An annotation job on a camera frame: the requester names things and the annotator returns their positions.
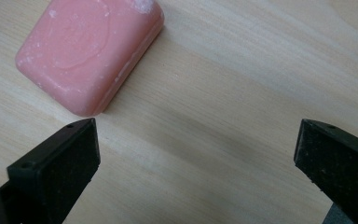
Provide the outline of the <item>pink soap bar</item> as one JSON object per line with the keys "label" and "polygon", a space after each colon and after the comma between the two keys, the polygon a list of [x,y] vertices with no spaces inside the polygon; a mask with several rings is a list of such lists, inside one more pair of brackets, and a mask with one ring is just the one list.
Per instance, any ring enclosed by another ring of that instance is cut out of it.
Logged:
{"label": "pink soap bar", "polygon": [[80,117],[102,113],[163,27],[156,0],[51,0],[15,57]]}

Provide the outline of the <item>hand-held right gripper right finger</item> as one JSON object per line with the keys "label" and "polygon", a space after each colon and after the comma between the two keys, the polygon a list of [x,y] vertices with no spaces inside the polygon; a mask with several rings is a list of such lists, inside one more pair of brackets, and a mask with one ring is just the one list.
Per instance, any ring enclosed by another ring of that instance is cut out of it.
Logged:
{"label": "hand-held right gripper right finger", "polygon": [[333,202],[324,224],[358,224],[358,137],[303,119],[294,162]]}

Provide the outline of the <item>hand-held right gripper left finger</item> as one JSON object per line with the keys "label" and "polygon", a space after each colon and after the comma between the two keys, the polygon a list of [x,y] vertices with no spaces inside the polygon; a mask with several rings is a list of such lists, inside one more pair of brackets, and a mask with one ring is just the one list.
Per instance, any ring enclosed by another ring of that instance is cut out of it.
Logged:
{"label": "hand-held right gripper left finger", "polygon": [[101,163],[94,118],[70,123],[7,167],[9,224],[62,224]]}

